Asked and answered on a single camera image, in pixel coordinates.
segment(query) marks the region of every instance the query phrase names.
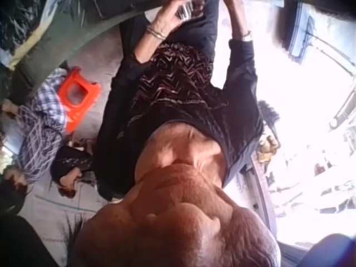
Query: sleeve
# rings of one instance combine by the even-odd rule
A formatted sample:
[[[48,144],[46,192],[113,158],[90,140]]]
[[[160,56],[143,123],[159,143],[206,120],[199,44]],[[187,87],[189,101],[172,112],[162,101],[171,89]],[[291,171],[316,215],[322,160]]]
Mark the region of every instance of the sleeve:
[[[238,95],[241,91],[249,90],[256,97],[257,75],[253,42],[231,39],[229,47],[230,64],[224,90],[229,95]]]
[[[100,177],[107,169],[110,147],[113,147],[117,135],[127,117],[130,98],[137,88],[135,82],[151,66],[151,62],[139,63],[134,55],[123,58],[116,76],[111,82],[111,91],[104,109],[102,124],[93,149],[93,168]]]
[[[223,94],[231,106],[229,123],[233,133],[236,155],[230,168],[225,185],[250,160],[251,154],[257,149],[263,131],[261,117],[256,99],[257,75],[254,61],[253,42],[230,40],[230,64],[226,75]]]

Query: child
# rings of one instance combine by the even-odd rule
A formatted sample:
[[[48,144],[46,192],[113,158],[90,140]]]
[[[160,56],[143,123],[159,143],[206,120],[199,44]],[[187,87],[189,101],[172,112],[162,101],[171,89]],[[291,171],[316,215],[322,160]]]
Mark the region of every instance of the child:
[[[95,178],[88,175],[92,165],[92,144],[87,141],[85,146],[84,150],[83,147],[75,147],[70,141],[58,150],[51,166],[52,180],[57,184],[59,193],[70,199],[75,197],[76,181],[96,184]]]

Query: dark sleeve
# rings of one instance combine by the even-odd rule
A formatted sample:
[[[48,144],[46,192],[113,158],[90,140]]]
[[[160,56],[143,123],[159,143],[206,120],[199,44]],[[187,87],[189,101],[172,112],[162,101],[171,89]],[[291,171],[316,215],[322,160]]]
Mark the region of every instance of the dark sleeve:
[[[263,119],[256,99],[257,75],[253,42],[232,39],[229,46],[230,64],[223,94],[229,100],[230,112],[233,113],[229,115],[229,127],[235,155],[225,185],[249,162],[263,131]]]
[[[134,55],[124,57],[116,76],[111,81],[111,91],[104,109],[102,124],[93,149],[93,170],[98,180],[105,177],[111,166],[111,148],[125,123],[130,99],[136,93],[135,82],[150,67],[150,62],[141,64]]]
[[[0,214],[1,266],[58,267],[34,228],[22,217]]]

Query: mobile phone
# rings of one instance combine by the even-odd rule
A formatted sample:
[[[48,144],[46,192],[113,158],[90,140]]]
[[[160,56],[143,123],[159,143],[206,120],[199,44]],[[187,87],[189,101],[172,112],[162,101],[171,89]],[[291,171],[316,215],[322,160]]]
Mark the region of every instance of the mobile phone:
[[[176,16],[181,21],[188,21],[191,19],[193,11],[194,11],[193,3],[192,1],[188,1],[178,8]]]

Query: hand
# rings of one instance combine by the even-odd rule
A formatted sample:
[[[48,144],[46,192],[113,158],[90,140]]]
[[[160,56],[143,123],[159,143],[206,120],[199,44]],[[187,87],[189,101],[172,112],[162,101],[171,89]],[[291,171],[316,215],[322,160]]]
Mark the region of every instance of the hand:
[[[177,29],[183,21],[181,21],[176,13],[178,8],[188,2],[188,0],[169,0],[158,12],[151,27],[163,36],[168,36],[173,30]],[[193,0],[193,14],[191,18],[199,18],[203,15],[204,0]]]
[[[2,102],[2,111],[5,113],[11,113],[11,114],[17,115],[18,106],[15,105],[13,102],[11,102],[11,100],[5,99]]]

